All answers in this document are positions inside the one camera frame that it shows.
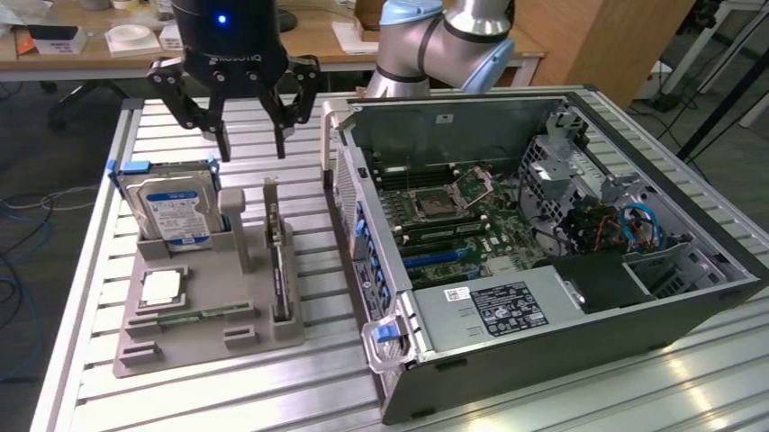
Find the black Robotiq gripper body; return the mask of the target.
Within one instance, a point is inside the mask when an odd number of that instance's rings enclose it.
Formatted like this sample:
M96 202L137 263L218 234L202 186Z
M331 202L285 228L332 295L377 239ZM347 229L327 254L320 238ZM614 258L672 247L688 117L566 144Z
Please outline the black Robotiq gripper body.
M257 97L288 66L272 1L172 2L184 71L222 97Z

